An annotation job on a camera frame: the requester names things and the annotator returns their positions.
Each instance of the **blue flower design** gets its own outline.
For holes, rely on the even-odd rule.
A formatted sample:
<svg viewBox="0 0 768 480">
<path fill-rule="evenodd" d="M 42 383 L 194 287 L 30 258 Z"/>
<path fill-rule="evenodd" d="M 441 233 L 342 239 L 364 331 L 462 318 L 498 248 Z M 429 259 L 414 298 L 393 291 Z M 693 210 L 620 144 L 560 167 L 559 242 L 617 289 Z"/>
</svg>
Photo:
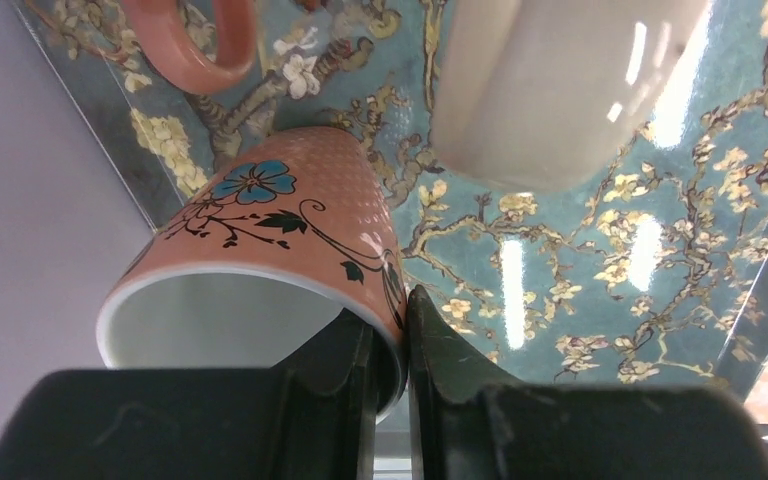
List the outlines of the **blue flower design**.
<svg viewBox="0 0 768 480">
<path fill-rule="evenodd" d="M 271 202 L 279 194 L 296 191 L 296 177 L 288 175 L 289 171 L 280 160 L 240 165 L 213 187 L 213 198 L 237 194 L 237 203 L 241 205 Z"/>
</svg>

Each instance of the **tree branch pattern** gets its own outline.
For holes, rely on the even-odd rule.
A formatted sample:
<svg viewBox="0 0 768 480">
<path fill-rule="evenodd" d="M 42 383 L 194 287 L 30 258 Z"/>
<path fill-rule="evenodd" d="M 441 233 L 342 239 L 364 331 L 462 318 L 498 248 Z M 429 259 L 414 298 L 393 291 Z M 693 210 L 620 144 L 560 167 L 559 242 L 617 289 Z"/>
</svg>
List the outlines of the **tree branch pattern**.
<svg viewBox="0 0 768 480">
<path fill-rule="evenodd" d="M 66 46 L 70 58 L 87 54 L 109 62 L 134 95 L 171 88 L 160 86 L 114 0 L 56 0 L 50 12 L 37 7 L 35 0 L 24 1 L 50 28 L 51 41 Z M 726 345 L 727 355 L 739 362 L 759 362 L 763 352 L 753 350 L 751 338 L 732 333 L 739 318 L 761 328 L 765 317 L 764 305 L 752 288 L 754 272 L 768 262 L 768 145 L 758 150 L 757 139 L 748 142 L 745 135 L 748 129 L 750 135 L 757 131 L 758 136 L 768 136 L 762 133 L 768 131 L 768 1 L 758 11 L 756 38 L 747 39 L 752 45 L 764 39 L 753 73 L 757 80 L 742 84 L 733 101 L 691 119 L 695 143 L 686 155 L 676 150 L 670 161 L 656 155 L 651 143 L 659 135 L 658 121 L 647 122 L 619 147 L 598 178 L 564 196 L 482 191 L 440 167 L 428 141 L 427 121 L 410 120 L 410 128 L 398 128 L 406 116 L 415 119 L 433 113 L 441 40 L 447 31 L 444 13 L 450 3 L 329 2 L 330 24 L 318 33 L 300 10 L 298 18 L 287 22 L 287 33 L 279 32 L 273 39 L 271 56 L 260 59 L 262 78 L 239 99 L 223 104 L 207 96 L 182 94 L 207 131 L 214 169 L 247 148 L 244 129 L 269 133 L 277 101 L 285 102 L 282 108 L 292 108 L 286 102 L 329 95 L 336 75 L 350 76 L 370 87 L 365 96 L 330 102 L 320 115 L 358 138 L 381 180 L 395 222 L 409 227 L 398 252 L 406 279 L 424 284 L 450 325 L 488 358 L 517 372 L 526 370 L 512 363 L 521 357 L 509 351 L 505 335 L 497 333 L 512 301 L 500 294 L 501 248 L 513 240 L 522 243 L 529 268 L 541 279 L 526 285 L 522 299 L 513 301 L 521 302 L 525 312 L 524 338 L 534 345 L 551 345 L 555 351 L 555 357 L 543 361 L 557 368 L 542 380 L 570 381 L 610 371 L 616 381 L 625 383 L 686 374 L 727 386 L 728 380 L 718 376 L 716 358 L 691 361 L 686 352 L 676 350 L 675 339 L 688 332 L 718 339 Z M 185 5 L 182 18 L 196 43 L 211 51 L 215 38 L 205 16 Z M 377 50 L 397 37 L 402 45 L 416 49 L 418 85 L 404 85 L 401 64 L 392 65 L 379 80 L 371 81 L 365 74 L 369 65 L 385 64 L 386 55 Z M 180 122 L 175 124 L 174 118 L 132 115 L 140 145 L 166 159 L 186 195 L 197 194 L 207 180 L 189 157 L 192 132 L 178 128 Z M 669 213 L 653 213 L 656 201 L 668 201 L 669 208 L 663 211 Z M 560 215 L 556 204 L 566 208 Z M 203 233 L 188 226 L 190 220 L 182 223 L 186 216 L 208 218 L 218 225 L 230 221 L 199 217 L 214 207 L 191 204 L 167 232 Z M 300 212 L 292 213 L 316 232 Z M 234 219 L 233 228 L 225 227 L 225 241 L 256 235 L 287 248 L 289 240 L 263 234 L 262 225 L 257 231 L 235 230 L 242 228 L 239 222 L 266 220 Z M 304 233 L 301 226 L 294 232 Z M 632 285 L 639 256 L 635 248 L 647 232 L 656 232 L 648 256 L 654 262 L 651 281 L 658 287 L 649 292 Z M 447 255 L 443 245 L 457 242 L 475 245 L 472 253 L 481 258 Z M 362 260 L 356 256 L 347 260 L 354 262 L 345 267 L 347 275 L 363 278 L 371 272 Z M 492 281 L 476 273 L 482 268 L 496 272 Z M 599 315 L 594 306 L 622 312 L 617 313 L 622 318 L 612 321 L 604 333 L 588 333 L 579 325 Z"/>
<path fill-rule="evenodd" d="M 323 202 L 306 198 L 299 202 L 297 211 L 277 209 L 264 214 L 238 215 L 239 209 L 226 209 L 232 204 L 269 204 L 278 195 L 294 193 L 293 184 L 296 179 L 291 173 L 279 160 L 237 167 L 210 191 L 200 192 L 156 238 L 169 240 L 179 234 L 190 234 L 200 239 L 217 241 L 213 237 L 221 232 L 224 238 L 218 241 L 222 242 L 222 248 L 239 247 L 241 239 L 247 238 L 290 250 L 294 241 L 292 235 L 305 235 L 310 232 L 344 257 L 340 266 L 345 270 L 347 281 L 365 284 L 367 275 L 379 277 L 382 296 L 387 301 L 396 325 L 403 330 L 405 325 L 400 305 L 404 296 L 404 284 L 396 268 L 399 261 L 396 253 L 389 248 L 374 254 L 363 253 L 317 227 L 309 214 L 327 211 L 328 207 Z M 132 262 L 128 272 L 139 263 L 147 251 L 148 247 Z"/>
</svg>

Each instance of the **mug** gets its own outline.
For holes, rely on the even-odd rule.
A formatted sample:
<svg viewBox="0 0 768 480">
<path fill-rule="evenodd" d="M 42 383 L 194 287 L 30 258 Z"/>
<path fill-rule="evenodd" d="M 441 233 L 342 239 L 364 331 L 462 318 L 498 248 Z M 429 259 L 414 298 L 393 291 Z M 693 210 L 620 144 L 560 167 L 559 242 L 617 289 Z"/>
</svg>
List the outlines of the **mug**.
<svg viewBox="0 0 768 480">
<path fill-rule="evenodd" d="M 216 62 L 187 35 L 177 0 L 122 0 L 128 23 L 152 65 L 185 92 L 209 95 L 230 88 L 251 69 L 257 48 L 254 0 L 214 0 Z"/>
<path fill-rule="evenodd" d="M 358 140 L 329 127 L 268 137 L 159 230 L 96 327 L 111 368 L 270 367 L 348 309 L 407 378 L 405 286 L 390 214 Z"/>
<path fill-rule="evenodd" d="M 707 3 L 457 2 L 432 119 L 440 162 L 506 192 L 585 182 L 650 114 Z"/>
</svg>

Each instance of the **mug rim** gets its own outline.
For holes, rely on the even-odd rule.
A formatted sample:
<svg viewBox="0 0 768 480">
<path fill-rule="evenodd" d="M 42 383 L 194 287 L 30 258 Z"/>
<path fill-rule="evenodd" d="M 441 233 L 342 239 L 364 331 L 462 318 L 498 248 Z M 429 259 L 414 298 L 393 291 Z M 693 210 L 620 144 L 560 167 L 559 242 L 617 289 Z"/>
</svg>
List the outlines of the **mug rim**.
<svg viewBox="0 0 768 480">
<path fill-rule="evenodd" d="M 387 344 L 390 358 L 396 367 L 396 388 L 384 407 L 377 413 L 376 422 L 383 420 L 395 408 L 396 403 L 404 394 L 405 384 L 407 382 L 407 357 L 402 346 L 397 342 L 393 334 L 383 325 L 383 322 L 375 315 L 372 310 L 356 302 L 350 296 L 328 285 L 286 270 L 269 268 L 256 264 L 234 264 L 229 265 L 226 262 L 199 262 L 198 264 L 184 264 L 176 266 L 161 267 L 156 270 L 143 273 L 126 283 L 119 285 L 104 300 L 101 310 L 98 313 L 95 326 L 96 346 L 104 362 L 105 367 L 109 369 L 121 369 L 116 366 L 113 358 L 108 352 L 109 331 L 113 323 L 113 317 L 122 304 L 136 292 L 157 282 L 168 280 L 170 278 L 205 274 L 205 273 L 224 273 L 233 275 L 249 275 L 260 278 L 266 278 L 277 282 L 287 283 L 295 287 L 313 292 L 341 305 L 350 310 L 361 320 L 372 326 L 375 331 Z"/>
</svg>

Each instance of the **pink mug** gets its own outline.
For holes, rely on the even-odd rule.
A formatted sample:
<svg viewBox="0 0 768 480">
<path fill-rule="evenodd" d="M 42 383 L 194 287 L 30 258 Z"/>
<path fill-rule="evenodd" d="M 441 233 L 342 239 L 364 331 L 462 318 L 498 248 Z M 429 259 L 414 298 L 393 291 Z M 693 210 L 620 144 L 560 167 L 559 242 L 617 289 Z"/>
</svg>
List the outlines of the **pink mug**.
<svg viewBox="0 0 768 480">
<path fill-rule="evenodd" d="M 112 368 L 269 367 L 348 309 L 407 378 L 405 287 L 378 180 L 357 139 L 278 133 L 242 155 L 137 256 L 99 314 Z"/>
<path fill-rule="evenodd" d="M 128 23 L 152 65 L 185 92 L 209 95 L 242 80 L 255 60 L 253 0 L 213 0 L 218 45 L 210 61 L 187 36 L 177 0 L 122 0 Z"/>
</svg>

